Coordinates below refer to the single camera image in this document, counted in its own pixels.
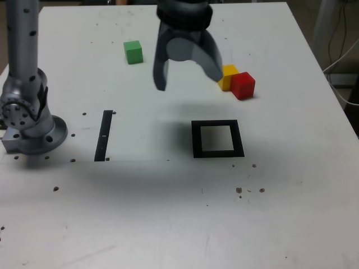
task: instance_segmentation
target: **white table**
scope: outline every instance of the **white table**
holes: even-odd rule
[[[39,67],[69,137],[18,160],[1,147],[0,268],[358,268],[357,137],[288,6],[214,6],[223,63],[256,80],[246,101],[193,62],[157,91],[158,25],[153,6],[42,10]],[[105,109],[111,160],[95,163]],[[245,157],[193,159],[191,121],[213,119],[238,120]]]

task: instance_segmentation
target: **black square frame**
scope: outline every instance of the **black square frame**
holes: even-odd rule
[[[233,150],[203,151],[202,150],[202,126],[229,126],[231,129]],[[193,120],[192,121],[192,144],[194,158],[226,158],[244,157],[240,129],[236,119],[230,120]]]

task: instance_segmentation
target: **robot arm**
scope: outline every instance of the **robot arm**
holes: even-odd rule
[[[42,154],[67,136],[65,122],[47,104],[47,78],[38,68],[38,0],[7,0],[9,74],[0,97],[0,117],[8,129],[7,152]]]
[[[9,74],[0,97],[0,118],[8,126],[7,152],[42,154],[67,136],[65,122],[51,115],[47,78],[38,68],[38,0],[6,0]],[[214,81],[222,78],[218,48],[206,31],[212,9],[206,0],[159,0],[161,20],[153,76],[164,91],[168,59],[193,60]]]
[[[223,76],[222,59],[206,30],[212,17],[208,1],[159,0],[157,15],[161,20],[153,67],[157,89],[165,90],[168,59],[195,61],[210,79],[219,81]]]

